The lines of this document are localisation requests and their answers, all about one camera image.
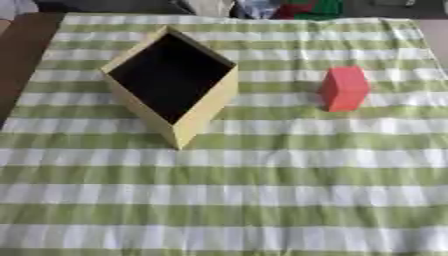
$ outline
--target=red object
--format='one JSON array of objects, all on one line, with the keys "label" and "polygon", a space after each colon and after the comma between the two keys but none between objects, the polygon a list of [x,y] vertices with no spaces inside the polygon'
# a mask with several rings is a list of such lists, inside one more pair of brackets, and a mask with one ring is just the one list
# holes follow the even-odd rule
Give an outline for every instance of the red object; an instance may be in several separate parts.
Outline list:
[{"label": "red object", "polygon": [[319,94],[330,112],[355,110],[370,91],[358,66],[330,68]]},{"label": "red object", "polygon": [[310,12],[316,5],[317,0],[310,0],[302,4],[282,4],[272,15],[273,19],[293,19],[294,15],[301,12]]}]

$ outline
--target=green object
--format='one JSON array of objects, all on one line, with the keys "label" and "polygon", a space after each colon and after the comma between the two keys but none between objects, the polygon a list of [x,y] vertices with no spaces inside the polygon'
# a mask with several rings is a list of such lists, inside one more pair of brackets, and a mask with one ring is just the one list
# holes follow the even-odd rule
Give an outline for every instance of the green object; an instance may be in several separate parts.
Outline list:
[{"label": "green object", "polygon": [[[164,24],[240,72],[182,151],[98,72]],[[344,65],[372,94],[325,112]],[[447,94],[411,20],[69,14],[0,133],[0,255],[446,255]]]},{"label": "green object", "polygon": [[[291,4],[306,4],[313,0],[290,0]],[[342,0],[316,0],[310,12],[299,12],[294,15],[294,19],[304,20],[327,20],[339,18],[342,15]]]}]

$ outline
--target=open box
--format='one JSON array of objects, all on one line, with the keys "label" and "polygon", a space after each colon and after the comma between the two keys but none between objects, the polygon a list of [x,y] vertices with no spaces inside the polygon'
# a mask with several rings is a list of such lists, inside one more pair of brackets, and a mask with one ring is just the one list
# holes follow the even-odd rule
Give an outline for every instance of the open box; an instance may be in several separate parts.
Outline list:
[{"label": "open box", "polygon": [[183,148],[238,93],[238,67],[163,27],[101,68],[112,93]]}]

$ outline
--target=red cube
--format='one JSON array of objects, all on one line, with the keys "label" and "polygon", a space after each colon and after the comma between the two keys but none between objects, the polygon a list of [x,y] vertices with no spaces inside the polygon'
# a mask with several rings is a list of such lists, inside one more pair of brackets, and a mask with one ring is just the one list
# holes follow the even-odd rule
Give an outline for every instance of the red cube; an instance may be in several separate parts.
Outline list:
[{"label": "red cube", "polygon": [[357,109],[369,91],[361,68],[351,66],[330,68],[319,94],[328,111],[342,112]]}]

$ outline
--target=cube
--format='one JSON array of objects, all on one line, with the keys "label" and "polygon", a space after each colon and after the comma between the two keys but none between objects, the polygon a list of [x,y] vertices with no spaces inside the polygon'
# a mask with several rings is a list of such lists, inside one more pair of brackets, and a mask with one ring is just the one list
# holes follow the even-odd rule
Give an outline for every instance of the cube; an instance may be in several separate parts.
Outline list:
[{"label": "cube", "polygon": [[357,109],[369,91],[361,68],[350,66],[330,68],[319,94],[328,111],[344,112]]},{"label": "cube", "polygon": [[101,68],[112,94],[182,149],[237,94],[237,64],[163,27]]}]

